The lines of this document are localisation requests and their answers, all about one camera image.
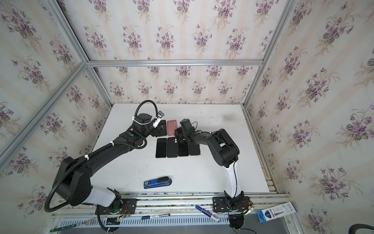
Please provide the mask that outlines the dark phone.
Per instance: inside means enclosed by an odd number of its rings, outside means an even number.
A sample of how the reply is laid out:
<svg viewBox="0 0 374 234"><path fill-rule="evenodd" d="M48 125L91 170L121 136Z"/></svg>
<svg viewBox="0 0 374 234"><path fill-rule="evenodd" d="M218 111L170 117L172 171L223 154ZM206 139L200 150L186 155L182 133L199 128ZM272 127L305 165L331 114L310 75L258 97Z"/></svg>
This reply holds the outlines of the dark phone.
<svg viewBox="0 0 374 234"><path fill-rule="evenodd" d="M160 121L157 128L159 130L159 134L158 134L159 137L163 137L167 135L167 123L165 120Z"/></svg>

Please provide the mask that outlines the black phone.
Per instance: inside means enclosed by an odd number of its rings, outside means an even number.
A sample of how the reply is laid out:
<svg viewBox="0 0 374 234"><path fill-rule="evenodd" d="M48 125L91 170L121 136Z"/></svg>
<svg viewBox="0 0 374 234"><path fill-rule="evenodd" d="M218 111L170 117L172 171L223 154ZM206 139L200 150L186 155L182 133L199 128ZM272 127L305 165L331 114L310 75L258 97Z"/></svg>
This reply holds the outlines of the black phone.
<svg viewBox="0 0 374 234"><path fill-rule="evenodd" d="M157 159L167 157L167 139L166 138L157 139L155 157Z"/></svg>
<svg viewBox="0 0 374 234"><path fill-rule="evenodd" d="M189 146L186 143L178 142L178 156L188 157L189 156Z"/></svg>

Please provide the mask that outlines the black phone case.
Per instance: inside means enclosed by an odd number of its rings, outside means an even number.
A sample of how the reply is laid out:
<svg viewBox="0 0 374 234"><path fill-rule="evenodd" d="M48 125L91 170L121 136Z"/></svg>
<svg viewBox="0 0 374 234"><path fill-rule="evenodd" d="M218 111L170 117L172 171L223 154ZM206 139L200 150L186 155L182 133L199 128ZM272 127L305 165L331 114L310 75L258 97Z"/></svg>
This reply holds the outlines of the black phone case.
<svg viewBox="0 0 374 234"><path fill-rule="evenodd" d="M178 157L178 140L175 137L167 139L167 158Z"/></svg>
<svg viewBox="0 0 374 234"><path fill-rule="evenodd" d="M190 156L198 156L201 154L199 144L191 143L188 145L188 148Z"/></svg>

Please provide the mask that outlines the pink phone case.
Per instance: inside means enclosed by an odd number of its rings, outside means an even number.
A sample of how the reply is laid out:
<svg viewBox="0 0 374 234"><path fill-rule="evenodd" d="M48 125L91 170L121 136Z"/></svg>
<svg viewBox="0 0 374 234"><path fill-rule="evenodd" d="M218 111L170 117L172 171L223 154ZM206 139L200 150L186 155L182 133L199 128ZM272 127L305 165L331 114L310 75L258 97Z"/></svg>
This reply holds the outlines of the pink phone case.
<svg viewBox="0 0 374 234"><path fill-rule="evenodd" d="M176 120L167 121L167 135L174 136L175 130L178 128Z"/></svg>

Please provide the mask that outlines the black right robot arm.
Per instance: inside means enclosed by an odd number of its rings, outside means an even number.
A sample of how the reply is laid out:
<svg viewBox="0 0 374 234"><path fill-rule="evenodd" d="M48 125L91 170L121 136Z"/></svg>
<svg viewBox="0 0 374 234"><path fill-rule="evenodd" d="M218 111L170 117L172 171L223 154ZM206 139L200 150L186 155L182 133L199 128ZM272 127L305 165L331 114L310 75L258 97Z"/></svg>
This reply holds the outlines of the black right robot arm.
<svg viewBox="0 0 374 234"><path fill-rule="evenodd" d="M224 191L227 202L234 202L241 196L241 188L237 176L237 161L240 150L225 129L207 132L197 130L189 119L180 121L174 136L179 142L190 145L205 145L209 148L214 161L226 169L226 189Z"/></svg>

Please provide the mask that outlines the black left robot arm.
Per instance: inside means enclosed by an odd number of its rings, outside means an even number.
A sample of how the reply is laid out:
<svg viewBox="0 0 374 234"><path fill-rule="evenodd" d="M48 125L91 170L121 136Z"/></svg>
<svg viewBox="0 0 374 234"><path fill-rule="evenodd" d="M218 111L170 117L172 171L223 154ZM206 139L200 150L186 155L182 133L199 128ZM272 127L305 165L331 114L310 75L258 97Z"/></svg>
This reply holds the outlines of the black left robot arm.
<svg viewBox="0 0 374 234"><path fill-rule="evenodd" d="M77 159L64 159L48 195L45 209L55 211L66 205L77 206L85 203L109 207L118 198L118 192L93 186L91 177L117 157L135 149L145 148L146 138L159 134L158 125L163 116L161 111L155 118L149 114L139 114L132 118L132 126L110 143Z"/></svg>

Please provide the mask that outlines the blue black stapler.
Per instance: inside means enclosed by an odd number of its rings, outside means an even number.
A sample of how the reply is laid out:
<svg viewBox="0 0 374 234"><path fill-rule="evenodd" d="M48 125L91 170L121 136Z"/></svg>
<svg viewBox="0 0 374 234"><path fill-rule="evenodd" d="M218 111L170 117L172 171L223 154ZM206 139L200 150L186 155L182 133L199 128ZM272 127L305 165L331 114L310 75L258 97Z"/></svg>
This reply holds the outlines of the blue black stapler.
<svg viewBox="0 0 374 234"><path fill-rule="evenodd" d="M168 176L147 180L144 182L144 189L166 187L172 184L172 180Z"/></svg>

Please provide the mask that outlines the blue marker pen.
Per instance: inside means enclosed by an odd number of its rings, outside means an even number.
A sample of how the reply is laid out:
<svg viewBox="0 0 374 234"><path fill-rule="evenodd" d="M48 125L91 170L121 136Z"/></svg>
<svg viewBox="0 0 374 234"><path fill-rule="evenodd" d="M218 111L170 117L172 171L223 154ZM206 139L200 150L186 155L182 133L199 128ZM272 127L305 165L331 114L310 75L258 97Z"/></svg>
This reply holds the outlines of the blue marker pen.
<svg viewBox="0 0 374 234"><path fill-rule="evenodd" d="M195 208L200 211L201 213L203 213L204 215L208 216L210 219L214 220L215 222L220 222L220 219L213 215L211 212L209 212L208 210L200 207L199 205L196 205Z"/></svg>

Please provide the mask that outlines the black thin pen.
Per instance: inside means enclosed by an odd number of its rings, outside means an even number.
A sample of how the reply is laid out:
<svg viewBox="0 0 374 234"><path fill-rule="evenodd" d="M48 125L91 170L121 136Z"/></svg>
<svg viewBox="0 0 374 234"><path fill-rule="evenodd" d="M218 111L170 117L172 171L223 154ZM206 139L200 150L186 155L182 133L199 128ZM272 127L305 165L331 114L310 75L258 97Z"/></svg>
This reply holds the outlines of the black thin pen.
<svg viewBox="0 0 374 234"><path fill-rule="evenodd" d="M152 218L161 218L161 217L169 217L170 214L159 214L159 215L145 215L142 216L142 220L152 219Z"/></svg>

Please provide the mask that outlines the black round connector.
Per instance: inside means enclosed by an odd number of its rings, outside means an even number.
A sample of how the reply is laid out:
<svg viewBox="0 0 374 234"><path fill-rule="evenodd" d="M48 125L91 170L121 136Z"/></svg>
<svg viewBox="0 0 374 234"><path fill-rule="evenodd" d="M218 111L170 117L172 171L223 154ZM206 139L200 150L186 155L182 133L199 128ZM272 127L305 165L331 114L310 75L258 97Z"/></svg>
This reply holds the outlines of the black round connector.
<svg viewBox="0 0 374 234"><path fill-rule="evenodd" d="M233 214L228 216L229 227L233 230L239 230L244 225L244 215Z"/></svg>

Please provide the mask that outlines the blue white cardboard box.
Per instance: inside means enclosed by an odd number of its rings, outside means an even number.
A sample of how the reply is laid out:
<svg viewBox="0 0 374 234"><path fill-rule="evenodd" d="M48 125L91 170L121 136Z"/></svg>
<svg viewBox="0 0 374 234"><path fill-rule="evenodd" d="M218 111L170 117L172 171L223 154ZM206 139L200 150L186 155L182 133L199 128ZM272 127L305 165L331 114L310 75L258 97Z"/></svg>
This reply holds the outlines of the blue white cardboard box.
<svg viewBox="0 0 374 234"><path fill-rule="evenodd" d="M291 202L283 203L257 212L260 223L265 223L287 215L296 213L296 209Z"/></svg>

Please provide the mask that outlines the green metal ruler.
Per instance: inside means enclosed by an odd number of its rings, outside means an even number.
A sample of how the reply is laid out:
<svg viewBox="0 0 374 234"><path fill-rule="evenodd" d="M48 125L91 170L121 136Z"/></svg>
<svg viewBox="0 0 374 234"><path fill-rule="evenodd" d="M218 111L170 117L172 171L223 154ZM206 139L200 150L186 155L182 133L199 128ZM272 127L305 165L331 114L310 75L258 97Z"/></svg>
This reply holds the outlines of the green metal ruler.
<svg viewBox="0 0 374 234"><path fill-rule="evenodd" d="M75 227L77 227L77 224L71 224L71 225L67 225L67 226L57 227L57 228L51 229L50 233L59 232L59 231L63 231L63 230L67 230L67 229L71 229L71 228L75 228Z"/></svg>

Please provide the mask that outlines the aluminium rail base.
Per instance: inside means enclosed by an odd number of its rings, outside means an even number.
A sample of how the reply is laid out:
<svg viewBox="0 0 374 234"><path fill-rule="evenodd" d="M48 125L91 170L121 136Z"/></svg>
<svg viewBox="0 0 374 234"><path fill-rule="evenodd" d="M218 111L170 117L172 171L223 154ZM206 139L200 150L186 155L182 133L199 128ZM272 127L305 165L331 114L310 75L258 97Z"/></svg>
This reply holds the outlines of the aluminium rail base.
<svg viewBox="0 0 374 234"><path fill-rule="evenodd" d="M213 198L222 197L222 193L132 193L122 194L123 199L136 199L134 216L141 215L191 215L197 214L195 205L200 205L205 209L213 208ZM245 194L253 202L257 210L279 205L290 201L287 193L260 193ZM52 212L52 217L94 217L95 206L78 205L75 207L66 206L58 211Z"/></svg>

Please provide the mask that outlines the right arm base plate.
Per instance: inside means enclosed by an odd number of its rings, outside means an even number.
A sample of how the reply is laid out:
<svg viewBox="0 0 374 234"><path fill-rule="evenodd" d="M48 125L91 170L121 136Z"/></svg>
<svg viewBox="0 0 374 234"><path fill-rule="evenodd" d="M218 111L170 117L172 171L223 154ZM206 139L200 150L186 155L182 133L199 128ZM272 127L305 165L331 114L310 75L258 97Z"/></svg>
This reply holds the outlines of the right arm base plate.
<svg viewBox="0 0 374 234"><path fill-rule="evenodd" d="M221 214L230 212L245 212L250 210L252 207L252 201L249 197L243 197L243 199L237 203L227 202L225 197L213 197L213 212Z"/></svg>

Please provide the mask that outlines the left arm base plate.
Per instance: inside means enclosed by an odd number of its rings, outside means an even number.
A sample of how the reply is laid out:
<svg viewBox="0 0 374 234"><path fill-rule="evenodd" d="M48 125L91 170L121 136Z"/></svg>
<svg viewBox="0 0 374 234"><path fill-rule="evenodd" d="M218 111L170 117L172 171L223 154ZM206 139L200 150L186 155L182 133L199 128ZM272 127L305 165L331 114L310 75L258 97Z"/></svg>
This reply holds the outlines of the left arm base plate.
<svg viewBox="0 0 374 234"><path fill-rule="evenodd" d="M109 207L99 206L95 214L100 215L133 215L135 213L137 199L118 199Z"/></svg>

